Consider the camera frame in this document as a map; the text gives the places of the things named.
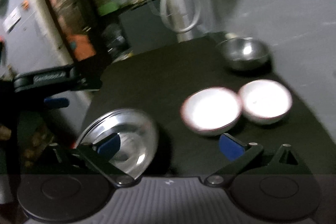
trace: red rim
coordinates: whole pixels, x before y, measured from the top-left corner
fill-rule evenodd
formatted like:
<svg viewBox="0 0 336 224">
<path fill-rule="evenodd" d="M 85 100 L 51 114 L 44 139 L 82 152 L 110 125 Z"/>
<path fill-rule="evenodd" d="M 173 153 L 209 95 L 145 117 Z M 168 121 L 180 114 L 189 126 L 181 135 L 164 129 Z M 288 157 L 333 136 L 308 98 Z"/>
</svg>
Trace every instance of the red rim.
<svg viewBox="0 0 336 224">
<path fill-rule="evenodd" d="M 238 103 L 238 107 L 239 107 L 239 114 L 238 116 L 230 123 L 222 126 L 222 127 L 219 127 L 219 128 L 215 128 L 215 129 L 200 129 L 200 128 L 196 128 L 192 122 L 190 122 L 190 120 L 188 118 L 186 118 L 186 114 L 185 114 L 185 111 L 184 111 L 184 108 L 185 108 L 185 104 L 186 102 L 189 100 L 190 97 L 192 97 L 193 95 L 195 95 L 196 93 L 199 93 L 203 90 L 208 90 L 208 89 L 220 89 L 220 90 L 226 90 L 226 91 L 229 91 L 230 93 L 232 93 L 232 95 L 234 95 L 234 97 L 236 98 L 236 101 Z M 181 115 L 181 119 L 182 121 L 184 122 L 184 124 L 189 127 L 189 128 L 192 128 L 192 130 L 195 130 L 195 131 L 198 131 L 198 132 L 213 132 L 213 131 L 216 131 L 216 130 L 220 130 L 220 129 L 224 129 L 226 127 L 228 127 L 229 125 L 233 124 L 234 122 L 236 122 L 239 117 L 241 116 L 242 114 L 242 110 L 243 110 L 243 102 L 241 100 L 241 98 L 238 96 L 237 93 L 235 93 L 233 90 L 230 90 L 228 88 L 224 88 L 223 86 L 212 86 L 212 87 L 209 87 L 209 88 L 205 88 L 205 89 L 202 89 L 202 90 L 199 90 L 193 94 L 191 94 L 190 96 L 188 96 L 182 103 L 182 106 L 180 108 L 180 115 Z"/>
<path fill-rule="evenodd" d="M 255 113 L 249 111 L 249 110 L 245 107 L 245 103 L 244 103 L 244 100 L 243 100 L 243 97 L 242 97 L 242 90 L 243 90 L 243 88 L 246 87 L 247 85 L 249 85 L 249 84 L 251 84 L 251 83 L 253 83 L 253 82 L 257 82 L 257 81 L 268 81 L 268 82 L 277 83 L 277 84 L 279 84 L 281 87 L 284 88 L 284 90 L 286 91 L 286 93 L 289 95 L 289 97 L 288 97 L 288 98 L 289 98 L 289 105 L 288 105 L 288 109 L 287 109 L 283 114 L 280 114 L 280 115 L 278 115 L 278 116 L 274 116 L 274 117 L 265 117 L 265 116 L 261 116 L 261 115 L 255 114 Z M 260 119 L 266 119 L 266 120 L 272 120 L 272 119 L 279 118 L 279 117 L 285 115 L 285 114 L 291 109 L 291 107 L 292 107 L 292 105 L 293 105 L 293 98 L 292 98 L 292 94 L 290 93 L 290 91 L 289 91 L 284 85 L 282 85 L 281 83 L 279 83 L 279 82 L 277 82 L 277 81 L 269 80 L 269 79 L 258 79 L 258 80 L 254 80 L 254 81 L 252 81 L 252 82 L 249 82 L 249 83 L 243 85 L 243 86 L 239 89 L 239 91 L 238 91 L 238 96 L 240 97 L 240 99 L 241 99 L 241 101 L 242 101 L 242 104 L 243 104 L 243 110 L 244 110 L 245 112 L 247 112 L 247 113 L 248 113 L 249 115 L 251 115 L 251 116 L 254 116 L 254 117 L 257 117 L 257 118 L 260 118 Z"/>
</svg>

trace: bowl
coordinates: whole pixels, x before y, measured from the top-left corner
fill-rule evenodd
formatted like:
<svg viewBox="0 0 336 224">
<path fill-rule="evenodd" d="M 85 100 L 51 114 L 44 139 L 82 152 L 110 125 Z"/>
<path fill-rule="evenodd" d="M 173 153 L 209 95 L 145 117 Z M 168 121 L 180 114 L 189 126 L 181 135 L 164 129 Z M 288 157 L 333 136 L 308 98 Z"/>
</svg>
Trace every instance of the bowl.
<svg viewBox="0 0 336 224">
<path fill-rule="evenodd" d="M 255 70 L 269 60 L 268 47 L 251 37 L 235 37 L 225 40 L 218 48 L 228 67 L 237 71 Z"/>
<path fill-rule="evenodd" d="M 236 124 L 242 112 L 242 103 L 233 91 L 213 87 L 188 97 L 180 112 L 183 122 L 193 132 L 204 136 L 216 136 Z"/>
<path fill-rule="evenodd" d="M 113 110 L 90 124 L 78 138 L 76 146 L 86 142 L 96 144 L 113 133 L 120 137 L 120 149 L 109 162 L 137 179 L 157 150 L 159 136 L 155 123 L 140 110 Z"/>
<path fill-rule="evenodd" d="M 256 80 L 238 92 L 243 102 L 243 115 L 257 124 L 280 121 L 292 106 L 292 96 L 283 85 L 272 80 Z"/>
</svg>

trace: black circular disc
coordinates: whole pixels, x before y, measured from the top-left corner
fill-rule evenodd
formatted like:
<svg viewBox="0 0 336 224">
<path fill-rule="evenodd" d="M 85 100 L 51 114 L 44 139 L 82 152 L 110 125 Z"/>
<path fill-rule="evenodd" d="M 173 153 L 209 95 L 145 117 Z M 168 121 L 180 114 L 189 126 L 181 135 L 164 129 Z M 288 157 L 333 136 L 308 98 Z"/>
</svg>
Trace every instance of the black circular disc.
<svg viewBox="0 0 336 224">
<path fill-rule="evenodd" d="M 100 210 L 110 196 L 102 175 L 25 175 L 17 191 L 22 208 L 31 217 L 49 223 L 67 223 Z"/>
<path fill-rule="evenodd" d="M 231 194 L 248 213 L 273 221 L 303 219 L 320 204 L 320 187 L 312 175 L 255 175 L 245 172 L 231 185 Z"/>
</svg>

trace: white label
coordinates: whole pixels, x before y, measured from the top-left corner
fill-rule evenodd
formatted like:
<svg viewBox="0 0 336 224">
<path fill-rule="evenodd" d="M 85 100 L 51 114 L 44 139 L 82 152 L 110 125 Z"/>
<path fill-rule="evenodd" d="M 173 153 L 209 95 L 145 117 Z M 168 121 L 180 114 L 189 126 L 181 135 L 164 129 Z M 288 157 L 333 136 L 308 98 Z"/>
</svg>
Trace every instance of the white label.
<svg viewBox="0 0 336 224">
<path fill-rule="evenodd" d="M 16 7 L 13 12 L 4 20 L 3 28 L 8 32 L 21 18 L 19 8 Z"/>
</svg>

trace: table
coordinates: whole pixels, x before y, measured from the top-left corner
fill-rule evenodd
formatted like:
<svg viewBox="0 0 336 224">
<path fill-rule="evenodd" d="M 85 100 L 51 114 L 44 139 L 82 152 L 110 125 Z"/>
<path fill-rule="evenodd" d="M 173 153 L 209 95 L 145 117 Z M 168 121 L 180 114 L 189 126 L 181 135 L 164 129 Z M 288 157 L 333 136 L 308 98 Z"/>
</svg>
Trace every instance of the table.
<svg viewBox="0 0 336 224">
<path fill-rule="evenodd" d="M 218 137 L 199 136 L 184 125 L 179 113 L 183 101 L 210 86 L 224 86 L 237 92 L 258 78 L 281 81 L 269 71 L 261 77 L 229 72 L 215 42 L 207 38 L 146 52 L 105 70 L 101 77 L 103 87 L 96 93 L 82 129 L 113 109 L 141 109 L 160 127 L 157 162 L 148 170 L 151 175 L 166 172 L 181 176 L 209 175 L 228 161 L 219 151 Z M 259 142 L 266 150 L 290 143 L 314 174 L 335 174 L 334 143 L 293 91 L 292 95 L 293 107 L 286 120 L 260 127 L 241 118 L 229 133 L 246 143 Z"/>
</svg>

